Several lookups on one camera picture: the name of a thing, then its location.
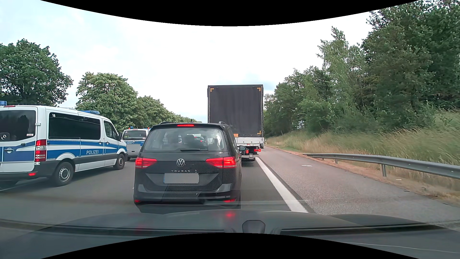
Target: truck trailer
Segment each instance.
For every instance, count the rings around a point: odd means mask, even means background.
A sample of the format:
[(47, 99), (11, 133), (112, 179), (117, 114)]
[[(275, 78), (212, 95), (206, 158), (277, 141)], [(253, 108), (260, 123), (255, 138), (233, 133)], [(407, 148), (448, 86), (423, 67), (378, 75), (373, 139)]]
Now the truck trailer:
[(232, 128), (242, 157), (255, 160), (264, 148), (264, 86), (208, 85), (207, 121)]

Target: blue light bar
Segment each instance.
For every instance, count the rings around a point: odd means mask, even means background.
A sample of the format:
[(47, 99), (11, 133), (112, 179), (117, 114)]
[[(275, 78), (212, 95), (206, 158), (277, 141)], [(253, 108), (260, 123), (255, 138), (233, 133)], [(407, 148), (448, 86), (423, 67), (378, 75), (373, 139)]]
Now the blue light bar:
[(98, 112), (98, 111), (79, 111), (79, 112), (87, 112), (87, 113), (96, 114), (96, 115), (101, 114), (101, 113)]

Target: black tarpaulin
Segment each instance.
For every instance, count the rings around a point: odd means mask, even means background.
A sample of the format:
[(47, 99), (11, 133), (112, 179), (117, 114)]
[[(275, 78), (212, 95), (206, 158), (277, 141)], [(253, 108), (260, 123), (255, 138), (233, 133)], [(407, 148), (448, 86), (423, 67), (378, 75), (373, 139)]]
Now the black tarpaulin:
[(240, 137), (263, 137), (263, 85), (211, 85), (207, 94), (209, 123), (223, 121)]

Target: road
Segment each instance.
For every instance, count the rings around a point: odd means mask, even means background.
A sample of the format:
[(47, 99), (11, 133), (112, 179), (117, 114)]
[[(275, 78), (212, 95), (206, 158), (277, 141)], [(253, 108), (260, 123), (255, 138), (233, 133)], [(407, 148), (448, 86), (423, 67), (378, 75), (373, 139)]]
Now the road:
[[(120, 171), (110, 167), (77, 173), (71, 184), (58, 188), (37, 180), (24, 182), (0, 191), (0, 219), (59, 224), (96, 215), (140, 213), (132, 201), (133, 175), (134, 161), (129, 161)], [(460, 221), (459, 207), (270, 147), (257, 161), (244, 162), (241, 194), (242, 208)], [(167, 212), (166, 207), (159, 209)], [(452, 225), (460, 230), (460, 224)], [(26, 232), (0, 228), (0, 240)]]

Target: sky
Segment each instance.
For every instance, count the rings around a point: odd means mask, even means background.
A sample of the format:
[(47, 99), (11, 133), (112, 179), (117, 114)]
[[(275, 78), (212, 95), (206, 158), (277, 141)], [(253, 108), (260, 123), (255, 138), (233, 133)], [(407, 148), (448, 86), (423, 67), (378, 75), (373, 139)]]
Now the sky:
[(40, 0), (0, 0), (0, 43), (50, 46), (62, 72), (74, 80), (67, 101), (74, 107), (85, 72), (128, 79), (138, 96), (150, 95), (185, 117), (207, 122), (207, 86), (263, 84), (264, 94), (294, 69), (321, 67), (321, 40), (331, 27), (350, 43), (371, 30), (369, 13), (296, 24), (212, 27), (121, 18)]

